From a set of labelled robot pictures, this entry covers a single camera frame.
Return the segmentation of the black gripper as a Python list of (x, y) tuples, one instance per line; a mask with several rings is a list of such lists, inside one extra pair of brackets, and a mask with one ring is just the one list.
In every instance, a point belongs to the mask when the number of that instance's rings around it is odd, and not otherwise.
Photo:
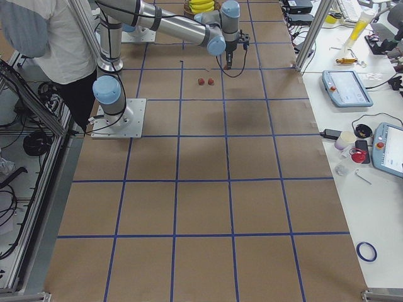
[(239, 30), (235, 37), (232, 37), (232, 40), (225, 41), (226, 42), (226, 65), (231, 66), (233, 64), (233, 52), (237, 49), (238, 45), (242, 45), (245, 51), (249, 48), (250, 35), (248, 33), (244, 33), (242, 30)]

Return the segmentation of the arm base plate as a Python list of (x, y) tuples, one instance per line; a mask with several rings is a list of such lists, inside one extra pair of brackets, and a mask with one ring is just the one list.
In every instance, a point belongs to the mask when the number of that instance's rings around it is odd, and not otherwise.
[(101, 106), (98, 106), (93, 129), (89, 132), (94, 139), (123, 139), (140, 138), (144, 124), (144, 115), (147, 100), (145, 98), (128, 98), (123, 116), (105, 115)]
[(122, 43), (154, 43), (156, 33), (143, 26), (122, 25)]

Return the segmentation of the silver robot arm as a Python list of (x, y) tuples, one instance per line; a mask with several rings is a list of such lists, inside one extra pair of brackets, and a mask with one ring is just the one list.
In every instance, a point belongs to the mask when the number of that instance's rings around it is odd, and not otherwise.
[(234, 52), (239, 45), (249, 48), (249, 35), (239, 28), (240, 6), (237, 1), (195, 3), (192, 17), (175, 14), (145, 1), (97, 1), (99, 7), (98, 79), (93, 92), (104, 111), (107, 125), (116, 126), (130, 118), (128, 101), (120, 80), (123, 69), (123, 43), (153, 43), (156, 33), (169, 35), (183, 42), (203, 47), (219, 57), (225, 55), (225, 65), (232, 68)]

